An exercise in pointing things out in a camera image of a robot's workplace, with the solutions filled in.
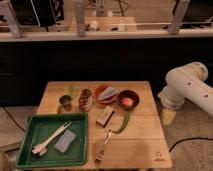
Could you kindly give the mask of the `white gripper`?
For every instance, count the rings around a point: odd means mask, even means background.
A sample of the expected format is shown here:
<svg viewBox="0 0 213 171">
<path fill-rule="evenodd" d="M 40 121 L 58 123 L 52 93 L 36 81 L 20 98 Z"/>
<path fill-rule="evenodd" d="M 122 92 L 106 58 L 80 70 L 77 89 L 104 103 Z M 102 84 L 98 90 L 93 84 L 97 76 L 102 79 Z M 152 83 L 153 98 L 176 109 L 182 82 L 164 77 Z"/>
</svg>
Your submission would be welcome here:
<svg viewBox="0 0 213 171">
<path fill-rule="evenodd" d="M 164 125 L 170 125 L 176 116 L 176 112 L 173 110 L 177 110 L 183 105 L 183 98 L 170 87 L 164 87 L 157 97 L 167 108 L 162 111 L 162 122 Z"/>
</svg>

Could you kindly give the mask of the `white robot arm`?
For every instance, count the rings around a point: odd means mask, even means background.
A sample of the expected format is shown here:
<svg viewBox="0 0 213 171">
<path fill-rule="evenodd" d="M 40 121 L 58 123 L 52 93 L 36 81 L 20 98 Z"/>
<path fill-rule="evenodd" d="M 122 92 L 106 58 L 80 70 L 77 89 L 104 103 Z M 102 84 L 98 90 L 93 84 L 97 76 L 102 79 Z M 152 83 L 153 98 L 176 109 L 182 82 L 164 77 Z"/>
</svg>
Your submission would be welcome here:
<svg viewBox="0 0 213 171">
<path fill-rule="evenodd" d="M 166 74 L 166 86 L 157 95 L 163 105 L 163 125 L 172 123 L 186 99 L 213 117 L 213 87 L 205 83 L 207 78 L 208 69 L 201 62 L 173 68 Z"/>
</svg>

